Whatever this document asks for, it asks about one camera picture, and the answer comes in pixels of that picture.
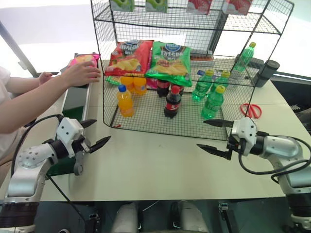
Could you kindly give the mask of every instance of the human hand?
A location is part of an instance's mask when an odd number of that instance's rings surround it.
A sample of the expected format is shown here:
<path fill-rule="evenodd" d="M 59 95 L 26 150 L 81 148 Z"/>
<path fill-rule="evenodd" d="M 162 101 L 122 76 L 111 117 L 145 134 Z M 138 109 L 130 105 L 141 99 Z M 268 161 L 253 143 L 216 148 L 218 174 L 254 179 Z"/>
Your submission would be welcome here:
<path fill-rule="evenodd" d="M 42 85 L 43 83 L 47 82 L 52 78 L 52 74 L 49 72 L 43 72 L 39 76 L 39 85 Z"/>
<path fill-rule="evenodd" d="M 83 86 L 88 83 L 98 83 L 101 71 L 94 67 L 92 61 L 77 63 L 61 74 L 67 88 Z"/>

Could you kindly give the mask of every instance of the wire mesh shelf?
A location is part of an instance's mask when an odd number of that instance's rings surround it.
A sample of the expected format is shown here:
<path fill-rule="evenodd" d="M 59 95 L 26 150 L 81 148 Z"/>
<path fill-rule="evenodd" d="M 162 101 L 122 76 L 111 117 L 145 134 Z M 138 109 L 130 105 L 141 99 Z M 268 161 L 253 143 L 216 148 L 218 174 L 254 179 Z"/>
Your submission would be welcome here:
<path fill-rule="evenodd" d="M 214 69 L 220 76 L 223 70 L 233 71 L 223 97 L 221 110 L 215 118 L 236 120 L 243 117 L 240 105 L 249 103 L 255 89 L 255 75 L 260 67 L 246 66 L 243 72 L 236 72 L 235 57 L 206 57 L 214 51 L 221 31 L 270 33 L 280 36 L 293 11 L 293 4 L 287 0 L 253 0 L 246 16 L 226 15 L 221 11 L 223 0 L 213 0 L 210 13 L 195 15 L 186 12 L 188 0 L 170 0 L 167 13 L 146 12 L 145 0 L 135 0 L 133 12 L 112 11 L 108 0 L 91 0 L 94 27 L 98 49 L 101 54 L 103 72 L 109 64 L 110 54 L 120 41 L 135 39 L 173 40 L 192 48 L 192 87 L 186 87 L 178 114 L 170 119 L 164 116 L 165 98 L 158 97 L 156 90 L 149 89 L 144 96 L 133 95 L 135 114 L 123 117 L 118 108 L 118 88 L 106 82 L 103 85 L 104 123 L 110 127 L 143 132 L 181 135 L 188 137 L 227 140 L 229 131 L 203 123 L 201 111 L 206 97 L 201 102 L 192 101 L 191 94 L 199 81 L 199 70 Z"/>
<path fill-rule="evenodd" d="M 201 116 L 206 98 L 194 102 L 191 98 L 196 83 L 199 82 L 199 70 L 214 69 L 215 76 L 220 76 L 223 70 L 231 70 L 235 58 L 215 56 L 214 62 L 191 61 L 192 87 L 185 87 L 178 114 L 173 119 L 164 116 L 165 98 L 160 98 L 155 89 L 149 89 L 144 96 L 134 94 L 134 110 L 132 117 L 123 117 L 118 108 L 117 86 L 104 82 L 104 122 L 110 127 L 134 131 L 171 134 L 179 136 L 227 140 L 227 131 L 203 123 Z M 216 119 L 235 120 L 243 117 L 240 104 L 249 102 L 254 90 L 250 76 L 258 69 L 248 67 L 239 73 L 238 79 L 229 80 L 229 86 L 224 93 L 224 103 L 215 116 Z"/>
<path fill-rule="evenodd" d="M 104 11 L 96 16 L 95 20 L 171 29 L 252 32 L 259 18 L 260 13 L 222 17 L 221 10 L 211 10 L 207 16 L 195 15 L 187 13 L 185 8 L 169 8 L 167 13 L 146 12 L 144 6 L 136 6 L 133 12 L 114 11 L 112 15 L 109 3 L 106 3 Z M 275 26 L 265 17 L 259 21 L 255 31 L 279 34 Z"/>

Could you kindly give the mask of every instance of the blue bottle cap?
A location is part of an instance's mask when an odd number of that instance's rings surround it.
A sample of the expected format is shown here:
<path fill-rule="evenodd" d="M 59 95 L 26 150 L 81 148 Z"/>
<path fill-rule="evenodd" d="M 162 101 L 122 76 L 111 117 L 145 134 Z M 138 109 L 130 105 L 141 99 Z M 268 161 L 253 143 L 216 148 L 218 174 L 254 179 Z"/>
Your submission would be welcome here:
<path fill-rule="evenodd" d="M 198 75 L 205 75 L 205 72 L 204 71 L 202 71 L 202 70 L 198 70 L 198 73 L 197 73 Z"/>
<path fill-rule="evenodd" d="M 126 86 L 125 85 L 119 85 L 118 89 L 120 92 L 126 92 Z"/>

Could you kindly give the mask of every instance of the orange juice bottle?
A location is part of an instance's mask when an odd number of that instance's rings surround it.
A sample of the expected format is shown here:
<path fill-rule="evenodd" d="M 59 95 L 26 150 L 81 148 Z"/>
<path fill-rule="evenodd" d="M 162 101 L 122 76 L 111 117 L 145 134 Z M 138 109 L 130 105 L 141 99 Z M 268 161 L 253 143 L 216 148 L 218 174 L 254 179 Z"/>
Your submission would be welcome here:
<path fill-rule="evenodd" d="M 133 81 L 134 81 L 133 77 L 121 76 L 120 80 L 121 80 L 121 83 L 126 86 L 126 89 L 128 91 L 130 91 L 131 93 L 134 93 L 135 89 L 134 89 L 134 84 L 133 84 Z"/>
<path fill-rule="evenodd" d="M 134 107 L 131 93 L 126 90 L 125 85 L 119 85 L 118 89 L 119 93 L 117 93 L 117 98 L 121 115 L 124 117 L 132 117 L 134 114 Z"/>
<path fill-rule="evenodd" d="M 146 83 L 147 83 L 147 80 L 144 77 L 134 78 L 135 92 L 139 94 L 140 96 L 144 95 L 147 92 Z"/>

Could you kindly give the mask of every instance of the person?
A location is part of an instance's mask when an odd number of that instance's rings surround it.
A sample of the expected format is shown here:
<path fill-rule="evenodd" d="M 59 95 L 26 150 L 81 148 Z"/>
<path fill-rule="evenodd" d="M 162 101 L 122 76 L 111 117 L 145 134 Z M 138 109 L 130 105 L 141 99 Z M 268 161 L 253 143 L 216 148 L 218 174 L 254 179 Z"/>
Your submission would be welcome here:
<path fill-rule="evenodd" d="M 101 72 L 92 61 L 78 63 L 52 78 L 43 72 L 39 78 L 11 77 L 0 67 L 0 185 L 10 167 L 22 127 L 46 111 L 70 87 L 97 83 Z M 13 99 L 9 92 L 21 94 Z"/>

